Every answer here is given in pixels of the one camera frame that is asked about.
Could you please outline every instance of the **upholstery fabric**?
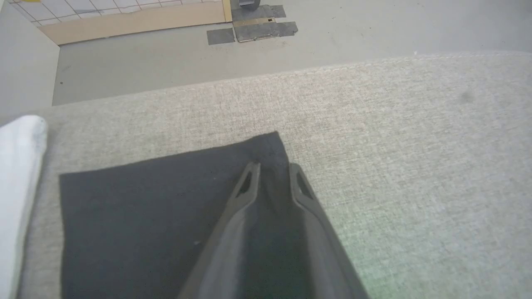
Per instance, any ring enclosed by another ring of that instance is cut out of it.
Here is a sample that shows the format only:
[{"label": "upholstery fabric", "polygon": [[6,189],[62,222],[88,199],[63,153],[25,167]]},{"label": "upholstery fabric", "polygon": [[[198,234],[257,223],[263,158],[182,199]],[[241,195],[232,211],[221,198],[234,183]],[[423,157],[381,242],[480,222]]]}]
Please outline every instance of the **upholstery fabric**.
[{"label": "upholstery fabric", "polygon": [[372,298],[532,297],[532,55],[415,56],[57,106],[20,298],[60,297],[59,177],[277,130]]}]

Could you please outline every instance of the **dark gray fabric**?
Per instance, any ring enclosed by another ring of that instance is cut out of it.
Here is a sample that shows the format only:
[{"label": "dark gray fabric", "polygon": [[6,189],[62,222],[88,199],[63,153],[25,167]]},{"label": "dark gray fabric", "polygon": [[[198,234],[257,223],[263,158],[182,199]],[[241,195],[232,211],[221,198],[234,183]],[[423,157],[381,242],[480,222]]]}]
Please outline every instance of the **dark gray fabric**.
[{"label": "dark gray fabric", "polygon": [[248,162],[260,162],[258,221],[243,295],[306,297],[277,133],[61,175],[63,298],[174,298]]}]

